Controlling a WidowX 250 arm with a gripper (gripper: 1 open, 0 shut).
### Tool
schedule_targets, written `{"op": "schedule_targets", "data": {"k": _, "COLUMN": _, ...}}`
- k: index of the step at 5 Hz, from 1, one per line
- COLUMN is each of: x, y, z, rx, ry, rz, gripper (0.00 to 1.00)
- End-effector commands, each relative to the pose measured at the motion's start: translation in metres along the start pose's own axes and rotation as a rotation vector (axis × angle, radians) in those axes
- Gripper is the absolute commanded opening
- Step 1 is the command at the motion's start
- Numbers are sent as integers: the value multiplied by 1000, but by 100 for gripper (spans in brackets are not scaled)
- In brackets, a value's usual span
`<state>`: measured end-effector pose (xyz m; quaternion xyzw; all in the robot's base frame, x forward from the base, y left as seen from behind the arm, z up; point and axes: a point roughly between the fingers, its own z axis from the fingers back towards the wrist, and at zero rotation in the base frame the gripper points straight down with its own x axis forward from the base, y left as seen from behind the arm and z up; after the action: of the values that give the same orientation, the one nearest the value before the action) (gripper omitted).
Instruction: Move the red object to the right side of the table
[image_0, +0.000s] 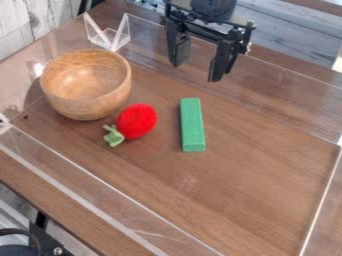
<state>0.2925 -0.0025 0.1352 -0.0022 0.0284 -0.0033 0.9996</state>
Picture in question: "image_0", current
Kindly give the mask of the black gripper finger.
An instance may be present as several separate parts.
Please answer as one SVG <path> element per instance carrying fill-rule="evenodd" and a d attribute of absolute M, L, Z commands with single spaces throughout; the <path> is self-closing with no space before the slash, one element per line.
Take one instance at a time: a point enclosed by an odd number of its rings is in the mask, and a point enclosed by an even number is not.
<path fill-rule="evenodd" d="M 172 20 L 166 23 L 169 60 L 178 67 L 185 64 L 190 56 L 192 39 L 184 23 Z"/>
<path fill-rule="evenodd" d="M 218 41 L 217 53 L 210 63 L 209 81 L 218 82 L 232 71 L 240 54 L 246 54 L 250 48 L 252 32 L 245 29 L 232 29 Z"/>

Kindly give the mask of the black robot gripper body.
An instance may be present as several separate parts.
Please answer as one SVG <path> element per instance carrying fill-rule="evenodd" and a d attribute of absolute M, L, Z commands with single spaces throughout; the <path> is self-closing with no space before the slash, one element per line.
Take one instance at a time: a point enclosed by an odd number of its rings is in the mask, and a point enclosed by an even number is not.
<path fill-rule="evenodd" d="M 180 23 L 181 31 L 206 40 L 218 40 L 232 35 L 249 43 L 257 29 L 253 20 L 234 14 L 237 0 L 164 0 L 165 17 Z"/>

